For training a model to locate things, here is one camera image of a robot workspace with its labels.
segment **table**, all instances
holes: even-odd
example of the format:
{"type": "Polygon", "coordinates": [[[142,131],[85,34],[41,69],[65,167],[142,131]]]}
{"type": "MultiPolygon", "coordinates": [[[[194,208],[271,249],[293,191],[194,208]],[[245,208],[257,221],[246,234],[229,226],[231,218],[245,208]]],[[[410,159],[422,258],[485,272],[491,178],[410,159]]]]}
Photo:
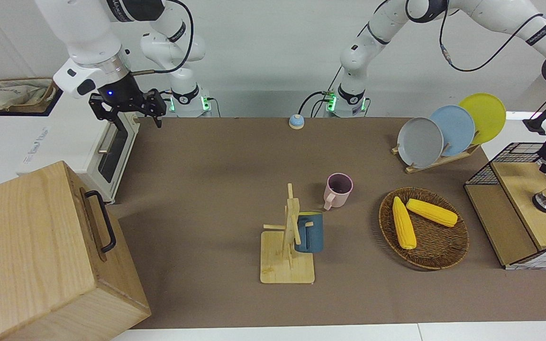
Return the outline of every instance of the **table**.
{"type": "Polygon", "coordinates": [[[167,119],[143,125],[111,211],[119,217],[152,317],[136,328],[200,328],[546,320],[546,271],[500,268],[462,188],[472,157],[414,174],[389,153],[406,119],[167,119]],[[324,215],[314,285],[259,282],[263,223],[283,218],[286,183],[301,208],[321,208],[327,175],[355,190],[324,215]],[[408,267],[377,226],[387,192],[428,188],[461,212],[465,260],[408,267]]]}

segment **blue mug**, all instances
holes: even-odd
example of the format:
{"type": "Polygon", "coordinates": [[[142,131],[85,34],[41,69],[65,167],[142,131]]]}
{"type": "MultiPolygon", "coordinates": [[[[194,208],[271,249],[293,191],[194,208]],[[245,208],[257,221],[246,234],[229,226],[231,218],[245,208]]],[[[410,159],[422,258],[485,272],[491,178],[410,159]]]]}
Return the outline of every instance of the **blue mug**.
{"type": "Polygon", "coordinates": [[[299,213],[300,245],[294,245],[298,252],[314,254],[323,250],[323,214],[321,212],[299,213]]]}

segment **round woven tray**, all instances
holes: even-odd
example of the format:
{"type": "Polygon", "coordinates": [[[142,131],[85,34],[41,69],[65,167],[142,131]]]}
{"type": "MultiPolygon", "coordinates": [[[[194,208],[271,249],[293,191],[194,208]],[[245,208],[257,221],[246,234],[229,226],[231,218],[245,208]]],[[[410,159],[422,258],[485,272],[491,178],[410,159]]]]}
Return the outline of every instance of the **round woven tray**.
{"type": "Polygon", "coordinates": [[[449,268],[462,261],[469,248],[469,235],[459,212],[446,199],[430,190],[403,187],[390,192],[381,203],[379,225],[389,246],[400,257],[421,268],[431,270],[449,268]],[[396,196],[404,204],[408,199],[419,199],[449,209],[459,216],[459,220],[454,227],[446,227],[408,211],[416,235],[416,248],[404,250],[397,241],[393,222],[392,205],[396,196]]]}

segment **yellow corn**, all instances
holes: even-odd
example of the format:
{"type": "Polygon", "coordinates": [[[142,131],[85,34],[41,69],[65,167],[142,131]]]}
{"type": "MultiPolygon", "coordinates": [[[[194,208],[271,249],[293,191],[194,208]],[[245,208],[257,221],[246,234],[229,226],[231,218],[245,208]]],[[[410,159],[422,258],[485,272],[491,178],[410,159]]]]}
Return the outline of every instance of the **yellow corn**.
{"type": "Polygon", "coordinates": [[[404,250],[412,250],[416,247],[416,235],[414,227],[408,215],[408,210],[399,197],[393,198],[393,222],[399,246],[404,250]]]}
{"type": "Polygon", "coordinates": [[[417,199],[409,199],[406,207],[424,218],[447,227],[453,227],[459,220],[454,212],[417,199]]]}

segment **plate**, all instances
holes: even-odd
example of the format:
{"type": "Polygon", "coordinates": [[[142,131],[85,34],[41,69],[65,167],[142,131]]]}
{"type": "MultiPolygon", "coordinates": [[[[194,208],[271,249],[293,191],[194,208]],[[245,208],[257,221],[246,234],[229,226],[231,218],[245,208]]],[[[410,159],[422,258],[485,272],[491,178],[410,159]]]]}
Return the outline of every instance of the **plate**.
{"type": "Polygon", "coordinates": [[[482,144],[495,138],[505,126],[507,110],[494,95],[489,93],[474,93],[465,97],[459,106],[469,112],[475,122],[477,136],[473,144],[482,144]]]}
{"type": "Polygon", "coordinates": [[[451,157],[463,153],[473,141],[475,122],[469,113],[460,106],[444,106],[435,110],[431,121],[442,130],[444,143],[450,144],[442,155],[451,157]]]}
{"type": "Polygon", "coordinates": [[[389,246],[405,261],[421,268],[449,268],[460,263],[469,250],[469,233],[461,214],[446,199],[424,188],[403,187],[390,192],[379,209],[379,226],[389,246]],[[416,235],[416,248],[404,250],[397,241],[393,222],[392,207],[395,196],[404,204],[412,198],[449,209],[459,216],[459,220],[454,227],[446,227],[408,211],[416,235]]]}
{"type": "Polygon", "coordinates": [[[397,144],[403,162],[414,168],[427,168],[442,155],[444,136],[431,119],[417,117],[401,127],[397,144]]]}

